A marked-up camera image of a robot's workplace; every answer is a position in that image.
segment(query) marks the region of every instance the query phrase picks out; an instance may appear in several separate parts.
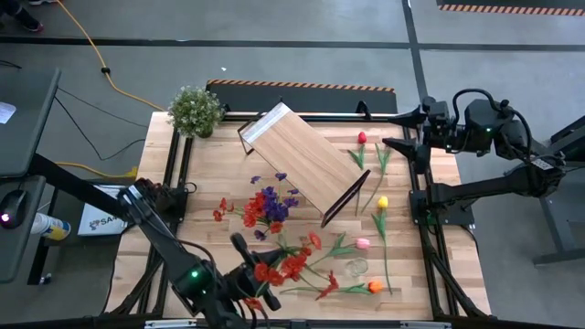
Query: wooden board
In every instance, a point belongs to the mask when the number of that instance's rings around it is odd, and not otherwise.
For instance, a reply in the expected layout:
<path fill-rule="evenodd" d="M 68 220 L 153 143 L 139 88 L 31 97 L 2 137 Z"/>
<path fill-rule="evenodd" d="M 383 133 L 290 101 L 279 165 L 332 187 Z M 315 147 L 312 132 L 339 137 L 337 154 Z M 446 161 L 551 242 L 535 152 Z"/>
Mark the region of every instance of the wooden board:
<path fill-rule="evenodd" d="M 282 102 L 253 123 L 242 138 L 268 164 L 286 173 L 287 181 L 322 213 L 361 176 L 347 154 L 341 154 Z"/>
<path fill-rule="evenodd" d="M 357 134 L 360 131 L 366 133 L 368 141 L 365 168 L 371 169 L 372 173 L 362 188 L 360 204 L 364 205 L 380 179 L 374 143 L 381 145 L 383 137 L 402 138 L 401 129 L 386 123 L 311 125 L 348 159 L 349 154 L 346 150 L 356 150 L 358 147 Z M 258 188 L 250 184 L 252 176 L 267 177 L 263 183 L 265 186 L 278 183 L 274 178 L 276 171 L 259 154 L 245 155 L 236 131 L 239 126 L 238 123 L 222 123 L 210 138 L 194 141 L 187 181 L 196 183 L 198 190 L 189 198 L 185 222 L 179 228 L 178 234 L 181 239 L 192 240 L 208 248 L 214 254 L 218 268 L 222 272 L 227 272 L 242 262 L 240 255 L 229 243 L 229 235 L 233 232 L 240 232 L 249 242 L 250 249 L 273 248 L 269 241 L 257 241 L 253 237 L 252 229 L 245 228 L 238 216 L 226 215 L 224 221 L 219 223 L 213 220 L 212 211 L 218 207 L 222 197 L 234 201 L 236 206 L 243 206 L 248 201 Z M 172 127 L 165 122 L 165 115 L 155 113 L 146 139 L 139 175 L 159 177 L 159 181 L 162 179 L 166 163 L 163 148 L 165 144 L 170 143 L 171 132 Z M 452 185 L 459 183 L 454 156 L 433 150 L 431 167 L 435 181 Z M 374 296 L 331 294 L 315 301 L 315 294 L 311 292 L 279 295 L 283 289 L 302 285 L 301 282 L 287 281 L 283 287 L 272 288 L 279 297 L 282 308 L 278 312 L 269 312 L 270 318 L 431 319 L 419 232 L 410 219 L 407 200 L 409 190 L 407 162 L 399 153 L 392 152 L 387 173 L 382 177 L 382 186 L 374 200 L 379 196 L 387 196 L 389 199 L 387 252 L 393 295 L 388 291 Z M 370 216 L 375 210 L 376 203 L 373 201 L 364 215 L 359 217 L 354 215 L 355 206 L 355 200 L 350 202 L 326 228 L 320 229 L 319 210 L 301 197 L 301 205 L 291 211 L 291 216 L 285 223 L 285 236 L 294 243 L 299 236 L 314 230 L 322 237 L 324 249 L 331 247 L 336 237 L 343 232 L 346 232 L 348 242 L 356 238 L 370 239 L 371 248 L 360 250 L 357 255 L 368 261 L 368 271 L 365 275 L 352 278 L 346 273 L 346 263 L 355 256 L 325 260 L 319 263 L 316 269 L 322 273 L 333 270 L 342 286 L 370 280 L 384 282 L 383 243 Z M 477 250 L 472 239 L 467 232 L 458 227 L 444 227 L 444 231 L 453 276 L 477 306 L 482 311 L 490 313 Z M 114 301 L 123 298 L 139 279 L 144 270 L 148 248 L 148 241 L 138 230 L 132 230 L 122 237 L 108 309 L 115 307 Z M 205 257 L 199 251 L 190 250 Z M 309 261 L 316 260 L 322 255 L 323 252 L 317 252 Z M 312 275 L 306 277 L 317 285 L 326 284 Z M 441 305 L 447 310 L 444 284 L 438 274 L 437 278 Z M 168 296 L 165 316 L 189 317 L 188 312 L 171 292 Z"/>

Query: wooden tabletop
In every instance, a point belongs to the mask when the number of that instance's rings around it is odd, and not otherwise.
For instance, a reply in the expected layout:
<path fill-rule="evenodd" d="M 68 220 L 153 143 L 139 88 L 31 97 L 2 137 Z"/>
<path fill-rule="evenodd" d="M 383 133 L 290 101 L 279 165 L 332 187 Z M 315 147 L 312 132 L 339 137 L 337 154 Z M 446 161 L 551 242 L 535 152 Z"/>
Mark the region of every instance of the wooden tabletop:
<path fill-rule="evenodd" d="M 356 137 L 359 132 L 367 135 L 365 168 L 371 169 L 361 192 L 360 205 L 364 205 L 380 178 L 380 169 L 376 158 L 375 143 L 382 145 L 383 137 L 402 138 L 402 130 L 398 126 L 387 123 L 311 123 L 341 154 L 346 150 L 357 150 Z M 188 199 L 185 221 L 179 227 L 178 236 L 199 243 L 214 255 L 221 272 L 228 272 L 242 263 L 241 256 L 229 242 L 229 235 L 240 232 L 248 241 L 250 249 L 264 251 L 273 249 L 274 245 L 267 241 L 259 242 L 253 236 L 253 228 L 245 228 L 242 219 L 237 215 L 226 215 L 222 222 L 213 219 L 212 212 L 218 208 L 219 201 L 225 197 L 234 201 L 236 207 L 242 207 L 253 196 L 257 186 L 250 184 L 254 175 L 267 177 L 264 184 L 276 185 L 275 170 L 258 154 L 246 156 L 239 141 L 237 129 L 240 123 L 222 123 L 213 135 L 206 139 L 198 139 L 193 143 L 187 182 L 197 184 L 197 192 Z M 138 176 L 146 177 L 154 182 L 161 182 L 165 171 L 166 158 L 172 135 L 172 127 L 166 123 L 165 113 L 154 113 L 146 136 L 146 143 Z M 184 141 L 179 144 L 182 153 Z M 176 184 L 177 160 L 173 182 Z M 433 178 L 436 182 L 456 185 L 460 183 L 457 164 L 453 155 L 441 150 L 433 150 L 431 158 Z M 303 282 L 287 281 L 282 287 L 272 287 L 272 291 L 281 301 L 282 308 L 277 312 L 269 312 L 270 318 L 306 318 L 306 319 L 368 319 L 368 320 L 425 320 L 431 319 L 431 306 L 427 280 L 420 248 L 418 229 L 410 218 L 407 194 L 410 191 L 410 178 L 405 158 L 392 152 L 388 163 L 386 177 L 378 194 L 374 197 L 387 196 L 388 219 L 388 272 L 393 294 L 385 290 L 375 295 L 355 295 L 332 293 L 315 301 L 313 292 L 293 292 L 279 294 L 291 287 L 303 286 Z M 324 243 L 324 250 L 315 252 L 308 260 L 319 259 L 330 248 L 335 239 L 346 233 L 346 242 L 356 238 L 367 238 L 371 247 L 360 250 L 356 255 L 340 256 L 327 259 L 315 266 L 322 274 L 333 270 L 343 286 L 359 282 L 384 279 L 383 242 L 378 236 L 370 214 L 376 210 L 376 202 L 372 202 L 363 215 L 355 216 L 355 200 L 347 206 L 325 227 L 320 229 L 320 212 L 300 197 L 301 205 L 291 210 L 285 222 L 284 235 L 291 244 L 298 237 L 306 235 L 310 230 L 317 232 Z M 444 227 L 447 251 L 452 267 L 452 274 L 460 283 L 469 297 L 484 312 L 490 313 L 485 293 L 484 279 L 477 256 L 477 250 L 468 233 L 459 227 Z M 150 243 L 138 228 L 133 228 L 122 237 L 122 242 L 115 262 L 112 280 L 112 292 L 106 310 L 115 308 L 144 272 Z M 201 252 L 189 249 L 202 258 Z M 346 264 L 361 257 L 367 260 L 367 272 L 353 278 L 346 271 Z M 307 280 L 317 286 L 326 286 L 323 281 L 312 274 L 305 275 Z M 441 305 L 447 310 L 445 290 L 442 279 L 436 274 L 439 285 Z M 190 317 L 180 301 L 172 292 L 167 294 L 165 317 Z"/>

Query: black-and-yellow caution tape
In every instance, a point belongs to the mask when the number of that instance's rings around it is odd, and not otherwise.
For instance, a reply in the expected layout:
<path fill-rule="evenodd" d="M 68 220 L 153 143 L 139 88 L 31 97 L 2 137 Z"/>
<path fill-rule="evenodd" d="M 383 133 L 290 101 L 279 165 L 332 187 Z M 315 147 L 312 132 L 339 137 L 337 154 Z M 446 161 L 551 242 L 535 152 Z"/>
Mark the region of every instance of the black-and-yellow caution tape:
<path fill-rule="evenodd" d="M 337 90 L 370 90 L 394 92 L 394 88 L 388 87 L 371 87 L 355 85 L 336 85 L 326 83 L 303 83 L 303 82 L 277 82 L 277 81 L 251 81 L 251 80 L 227 80 L 212 79 L 207 81 L 207 85 L 240 85 L 240 86 L 264 86 L 264 87 L 291 87 L 291 88 L 321 88 Z"/>

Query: concrete floor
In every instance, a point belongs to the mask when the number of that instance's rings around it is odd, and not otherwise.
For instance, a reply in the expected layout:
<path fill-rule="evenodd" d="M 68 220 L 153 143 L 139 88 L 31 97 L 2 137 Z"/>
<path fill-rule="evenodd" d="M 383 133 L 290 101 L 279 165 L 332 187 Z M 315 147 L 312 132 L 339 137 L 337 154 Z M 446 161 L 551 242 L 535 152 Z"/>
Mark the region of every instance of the concrete floor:
<path fill-rule="evenodd" d="M 585 18 L 440 12 L 434 3 L 410 0 L 420 43 L 585 44 L 581 33 Z M 352 42 L 339 48 L 100 47 L 119 87 L 163 106 L 180 86 L 203 85 L 208 79 L 242 79 L 390 86 L 396 88 L 399 111 L 409 111 L 417 105 L 417 87 L 424 82 L 438 100 L 450 100 L 457 90 L 469 87 L 509 99 L 525 114 L 538 140 L 583 114 L 584 52 L 545 51 L 544 46 L 536 52 L 424 50 L 420 53 L 424 81 L 417 81 L 410 50 L 392 49 L 390 44 L 409 42 L 400 0 L 76 0 L 66 5 L 93 37 Z M 56 5 L 33 8 L 31 13 L 47 27 L 39 37 L 81 37 Z M 6 17 L 4 21 L 4 35 L 28 36 Z M 366 44 L 356 48 L 360 45 L 356 42 L 387 48 Z M 62 89 L 129 120 L 149 121 L 152 109 L 112 90 L 90 47 L 0 44 L 0 59 L 25 69 L 59 67 Z M 145 135 L 145 128 L 119 122 L 62 92 L 58 97 L 103 155 Z M 111 174 L 138 165 L 141 150 L 139 144 L 101 162 L 57 104 L 39 146 L 54 161 L 83 163 Z M 457 161 L 464 182 L 495 177 L 515 165 L 492 154 L 481 159 L 460 154 Z M 473 212 L 493 314 L 507 320 L 583 326 L 585 261 L 538 269 L 532 265 L 532 258 L 553 251 L 537 200 L 489 197 L 479 200 Z M 114 249 L 55 251 L 49 266 L 67 279 L 56 279 L 50 292 L 48 287 L 23 292 L 15 285 L 0 286 L 0 303 L 8 305 L 0 308 L 0 323 L 98 314 L 108 291 Z M 90 259 L 89 252 L 101 256 Z M 76 288 L 88 285 L 92 292 L 80 302 Z M 8 298 L 16 296 L 23 302 L 11 307 Z M 59 307 L 16 311 L 17 305 L 56 301 Z"/>

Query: yellow tulip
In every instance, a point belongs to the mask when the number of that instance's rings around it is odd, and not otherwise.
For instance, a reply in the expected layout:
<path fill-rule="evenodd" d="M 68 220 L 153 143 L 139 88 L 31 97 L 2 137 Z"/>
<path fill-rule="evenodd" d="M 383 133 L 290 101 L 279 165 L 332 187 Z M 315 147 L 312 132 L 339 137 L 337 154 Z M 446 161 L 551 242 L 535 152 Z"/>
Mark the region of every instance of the yellow tulip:
<path fill-rule="evenodd" d="M 380 209 L 386 209 L 388 207 L 388 198 L 385 196 L 382 196 L 379 200 L 378 200 L 378 207 Z"/>

